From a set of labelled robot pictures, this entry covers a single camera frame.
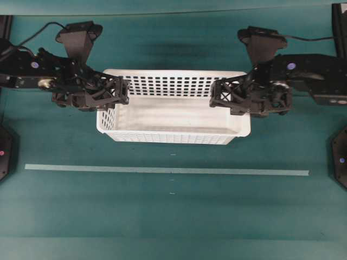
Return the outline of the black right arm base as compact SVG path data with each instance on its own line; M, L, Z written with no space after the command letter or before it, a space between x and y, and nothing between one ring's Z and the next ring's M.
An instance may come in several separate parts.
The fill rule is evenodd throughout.
M346 125L326 140L329 178L346 192Z

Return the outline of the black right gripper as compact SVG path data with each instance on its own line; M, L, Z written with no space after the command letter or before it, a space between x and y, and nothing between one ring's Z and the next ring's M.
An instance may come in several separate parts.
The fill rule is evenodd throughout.
M231 115L285 115L292 108L292 90L283 82L271 82L268 66L256 66L248 74L216 80L210 86L210 94L209 106L229 108ZM246 99L236 94L246 95Z

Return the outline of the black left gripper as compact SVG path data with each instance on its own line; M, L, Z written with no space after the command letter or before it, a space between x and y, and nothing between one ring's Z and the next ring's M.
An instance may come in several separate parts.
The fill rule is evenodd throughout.
M71 58L60 58L54 64L58 78L53 81L52 101L59 107L74 107L83 112L107 111L116 104L128 105L130 82L122 76L94 71ZM92 103L87 97L92 95Z

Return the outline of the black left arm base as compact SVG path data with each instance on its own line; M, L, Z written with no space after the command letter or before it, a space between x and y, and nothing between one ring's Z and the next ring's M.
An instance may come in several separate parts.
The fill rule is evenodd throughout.
M19 146L19 135L1 124L1 183L17 170Z

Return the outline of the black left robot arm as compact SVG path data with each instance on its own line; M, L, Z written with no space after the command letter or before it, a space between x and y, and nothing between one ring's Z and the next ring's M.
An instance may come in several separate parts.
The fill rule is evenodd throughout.
M81 43L63 40L67 57L51 54L43 48L34 55L1 40L1 87L9 89L40 89L52 94L59 107L71 106L80 111L106 111L116 104L129 103L129 82L121 76L101 73L86 61L93 46L90 39Z

